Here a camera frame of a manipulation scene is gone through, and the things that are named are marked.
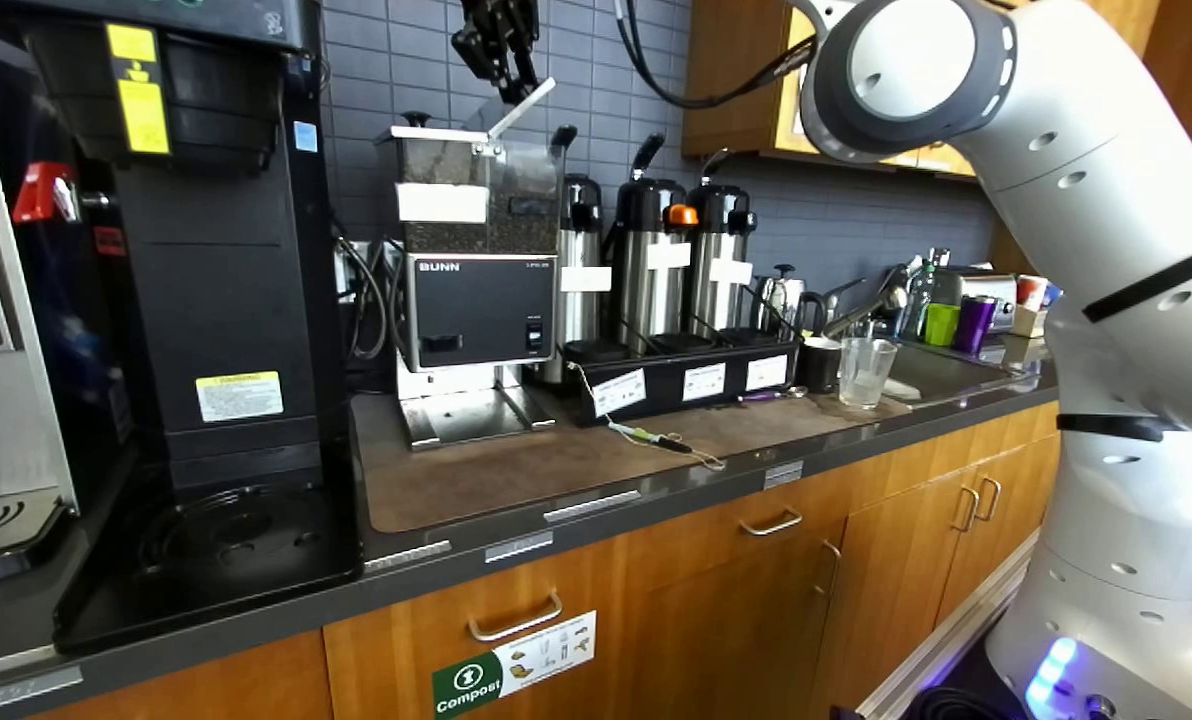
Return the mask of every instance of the dark countertop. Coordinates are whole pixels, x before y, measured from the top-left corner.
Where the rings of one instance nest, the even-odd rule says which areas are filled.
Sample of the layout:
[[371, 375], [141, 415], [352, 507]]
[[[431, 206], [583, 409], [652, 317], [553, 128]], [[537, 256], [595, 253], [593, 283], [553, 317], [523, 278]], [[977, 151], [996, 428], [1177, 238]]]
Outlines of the dark countertop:
[[44, 568], [0, 584], [0, 714], [59, 707], [280, 634], [317, 631], [379, 605], [607, 540], [1047, 398], [1057, 398], [1050, 375], [1035, 391], [998, 388], [956, 402], [867, 415], [846, 415], [837, 398], [790, 396], [774, 402], [644, 420], [649, 428], [683, 431], [696, 442], [696, 455], [681, 455], [623, 442], [604, 428], [568, 423], [514, 438], [400, 452], [396, 402], [382, 396], [356, 396], [358, 578], [118, 648], [59, 657], [53, 648], [53, 608], [76, 564], [86, 557], [90, 528], [104, 517], [86, 512]]

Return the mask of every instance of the drip tray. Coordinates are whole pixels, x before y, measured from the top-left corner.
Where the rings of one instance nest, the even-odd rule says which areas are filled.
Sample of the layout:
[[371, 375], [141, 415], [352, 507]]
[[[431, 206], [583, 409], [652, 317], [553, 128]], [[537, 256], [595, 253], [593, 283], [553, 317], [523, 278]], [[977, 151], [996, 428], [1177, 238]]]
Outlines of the drip tray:
[[191, 499], [149, 486], [122, 499], [59, 605], [65, 653], [200, 625], [352, 578], [358, 568], [352, 499], [323, 486], [319, 472]]
[[0, 578], [44, 564], [65, 528], [65, 499], [53, 486], [0, 494]]

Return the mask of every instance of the sink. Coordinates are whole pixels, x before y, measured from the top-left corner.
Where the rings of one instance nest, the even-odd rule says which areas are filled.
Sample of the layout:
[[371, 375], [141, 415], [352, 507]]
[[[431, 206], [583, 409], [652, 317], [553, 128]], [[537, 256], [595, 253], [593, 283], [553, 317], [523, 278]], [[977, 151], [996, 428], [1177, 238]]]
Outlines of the sink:
[[918, 391], [918, 396], [907, 396], [905, 388], [886, 382], [886, 398], [896, 402], [949, 402], [958, 396], [1005, 388], [1013, 382], [1013, 370], [949, 347], [905, 343], [901, 357], [893, 361], [886, 379]]

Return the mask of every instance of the white robotic arm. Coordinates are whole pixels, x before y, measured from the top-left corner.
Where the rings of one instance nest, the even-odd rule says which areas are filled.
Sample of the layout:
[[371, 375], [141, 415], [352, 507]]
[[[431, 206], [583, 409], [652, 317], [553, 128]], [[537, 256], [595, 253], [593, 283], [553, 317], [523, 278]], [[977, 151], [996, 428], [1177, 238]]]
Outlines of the white robotic arm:
[[[803, 130], [838, 158], [969, 156], [1050, 313], [1063, 463], [989, 641], [1035, 714], [1192, 713], [1192, 141], [1083, 0], [794, 0], [819, 30]], [[1063, 676], [1050, 657], [1078, 648]]]

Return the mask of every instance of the black coffee machine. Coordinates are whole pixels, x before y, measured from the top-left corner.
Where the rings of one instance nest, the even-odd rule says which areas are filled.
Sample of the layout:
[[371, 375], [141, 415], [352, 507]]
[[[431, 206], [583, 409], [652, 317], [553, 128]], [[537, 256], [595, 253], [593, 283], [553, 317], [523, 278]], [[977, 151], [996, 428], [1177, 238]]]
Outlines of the black coffee machine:
[[59, 608], [59, 648], [349, 578], [356, 518], [309, 0], [0, 0], [96, 165], [149, 463]]

